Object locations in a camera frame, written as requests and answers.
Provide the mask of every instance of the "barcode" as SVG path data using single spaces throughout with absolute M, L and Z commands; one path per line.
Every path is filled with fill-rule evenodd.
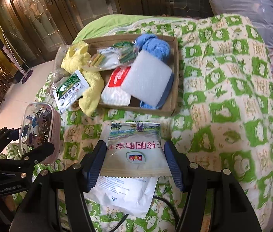
M 68 90 L 62 97 L 59 99 L 61 102 L 63 102 L 67 97 L 69 97 L 71 94 L 78 92 L 80 90 L 80 87 L 82 87 L 83 84 L 80 84 L 79 82 L 76 82 L 75 85 L 73 85 L 70 90 Z

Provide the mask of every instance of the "cardboard box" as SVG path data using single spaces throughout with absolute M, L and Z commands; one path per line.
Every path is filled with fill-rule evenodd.
M 88 52 L 91 55 L 94 55 L 97 53 L 97 49 L 110 47 L 113 44 L 120 42 L 120 41 L 132 42 L 139 36 L 140 35 L 136 35 L 136 34 L 103 36 L 103 37 L 86 39 L 86 40 L 84 40 L 84 42 L 89 44 Z M 168 59 L 167 65 L 169 65 L 171 67 L 172 72 L 174 73 L 174 82 L 172 85 L 172 89 L 169 93 L 169 96 L 168 96 L 165 104 L 162 106 L 162 108 L 158 109 L 158 110 L 150 110 L 150 109 L 140 108 L 140 101 L 134 97 L 131 97 L 131 101 L 128 106 L 99 104 L 100 107 L 122 109 L 122 110 L 126 110 L 126 111 L 147 113 L 147 114 L 167 116 L 167 117 L 170 117 L 174 113 L 174 111 L 177 107 L 177 93 L 178 93 L 178 83 L 179 83 L 179 53 L 178 53 L 177 38 L 172 37 L 172 36 L 163 36 L 163 35 L 158 35 L 158 38 L 166 41 L 170 45 L 171 55 Z M 110 78 L 112 72 L 113 72 L 113 70 L 107 70 L 107 71 L 100 72 L 105 85 L 109 81 L 109 78 Z

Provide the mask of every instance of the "black cable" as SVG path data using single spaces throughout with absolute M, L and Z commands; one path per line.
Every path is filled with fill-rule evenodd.
M 174 216 L 174 220 L 175 220 L 175 227 L 177 227 L 177 224 L 179 222 L 179 217 L 175 211 L 175 209 L 173 208 L 172 204 L 170 202 L 168 202 L 166 199 L 162 198 L 162 197 L 159 197 L 159 196 L 153 196 L 153 199 L 158 199 L 158 200 L 161 200 L 163 201 L 165 204 L 168 205 L 168 207 L 171 209 L 172 213 L 173 213 L 173 216 Z
M 125 214 L 124 217 L 119 221 L 119 223 L 114 228 L 112 228 L 110 232 L 114 232 L 116 229 L 118 229 L 119 226 L 122 225 L 122 223 L 127 219 L 127 217 L 128 214 Z

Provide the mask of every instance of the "white foam block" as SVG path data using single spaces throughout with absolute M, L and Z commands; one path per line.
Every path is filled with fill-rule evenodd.
M 142 50 L 120 87 L 126 93 L 156 107 L 171 74 L 172 69 L 169 66 Z

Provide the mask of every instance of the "beige floor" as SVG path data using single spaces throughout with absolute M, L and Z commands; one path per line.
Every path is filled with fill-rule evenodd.
M 53 65 L 54 61 L 49 61 L 34 67 L 32 75 L 24 84 L 13 84 L 9 88 L 0 107 L 0 129 L 20 127 L 27 105 L 34 101 L 37 92 L 52 71 Z

